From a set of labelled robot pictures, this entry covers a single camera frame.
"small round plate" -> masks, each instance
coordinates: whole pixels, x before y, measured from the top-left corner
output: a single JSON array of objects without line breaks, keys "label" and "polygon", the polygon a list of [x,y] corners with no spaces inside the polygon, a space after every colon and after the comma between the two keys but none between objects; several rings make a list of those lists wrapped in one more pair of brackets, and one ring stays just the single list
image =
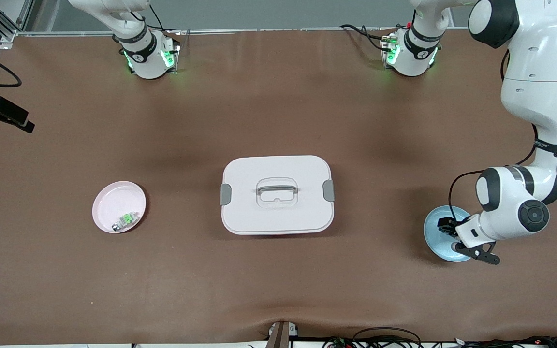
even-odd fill
[{"label": "small round plate", "polygon": [[[453,211],[455,211],[455,216],[457,220],[461,221],[464,218],[470,216],[464,209],[453,206]],[[450,262],[464,262],[470,260],[469,256],[461,255],[457,251],[453,250],[453,243],[458,241],[451,236],[444,234],[438,230],[438,220],[440,218],[448,218],[453,216],[451,214],[451,209],[448,205],[442,205],[442,207],[437,207],[433,211],[429,212],[427,218],[425,218],[425,241],[431,250],[444,260]]]},{"label": "small round plate", "polygon": [[[139,219],[119,231],[114,231],[111,226],[121,216],[130,212],[139,213]],[[103,188],[96,196],[91,208],[93,222],[99,229],[107,233],[123,233],[134,227],[146,212],[146,194],[141,187],[130,181],[118,181]]]}]

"light blue plate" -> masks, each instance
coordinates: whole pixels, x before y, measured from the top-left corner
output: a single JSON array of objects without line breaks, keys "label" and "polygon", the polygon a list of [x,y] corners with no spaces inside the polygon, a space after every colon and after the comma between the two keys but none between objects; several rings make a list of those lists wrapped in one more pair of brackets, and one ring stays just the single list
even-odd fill
[{"label": "light blue plate", "polygon": [[[464,209],[455,207],[453,205],[453,211],[455,211],[455,216],[457,217],[458,221],[462,221],[464,218],[470,216],[467,211]],[[451,209],[448,205],[442,205],[442,207],[437,207],[429,212],[427,218],[425,218],[425,240],[427,245],[431,248],[431,250],[441,257],[444,260],[450,262],[464,262],[470,260],[469,256],[461,255],[460,253],[453,250],[452,245],[453,243],[458,242],[455,238],[440,232],[438,230],[438,220],[440,218],[448,218],[453,216],[451,214]]]}]

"brown table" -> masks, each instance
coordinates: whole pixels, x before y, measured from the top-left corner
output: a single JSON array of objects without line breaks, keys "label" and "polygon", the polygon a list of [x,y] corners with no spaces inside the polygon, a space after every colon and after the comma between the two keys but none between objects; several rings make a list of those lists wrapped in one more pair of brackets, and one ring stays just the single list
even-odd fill
[{"label": "brown table", "polygon": [[[457,174],[530,150],[530,125],[499,101],[503,53],[451,31],[406,78],[353,33],[193,36],[177,75],[143,81],[111,38],[17,38],[0,60],[23,86],[0,94],[36,130],[0,123],[0,344],[255,340],[279,319],[301,335],[557,335],[557,202],[546,231],[498,243],[499,266],[444,262],[423,238]],[[331,227],[226,231],[225,165],[288,154],[331,165]],[[471,212],[475,179],[455,192]],[[150,207],[109,235],[91,203],[118,180]]]}]

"small bottle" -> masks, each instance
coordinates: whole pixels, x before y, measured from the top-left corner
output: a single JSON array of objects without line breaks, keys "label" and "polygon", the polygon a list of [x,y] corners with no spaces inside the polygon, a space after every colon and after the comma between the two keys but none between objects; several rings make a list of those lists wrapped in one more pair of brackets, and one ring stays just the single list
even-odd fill
[{"label": "small bottle", "polygon": [[132,225],[133,223],[137,222],[137,220],[139,220],[139,213],[130,212],[121,216],[116,223],[113,223],[113,225],[111,225],[111,228],[113,229],[113,231],[117,232],[124,227]]}]

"white storage box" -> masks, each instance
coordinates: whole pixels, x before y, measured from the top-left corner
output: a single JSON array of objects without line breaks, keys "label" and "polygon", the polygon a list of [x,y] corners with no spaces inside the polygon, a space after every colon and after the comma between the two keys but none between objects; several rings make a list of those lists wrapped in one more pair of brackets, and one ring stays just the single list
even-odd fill
[{"label": "white storage box", "polygon": [[220,204],[237,235],[323,231],[334,218],[330,167],[317,156],[236,159],[223,172]]}]

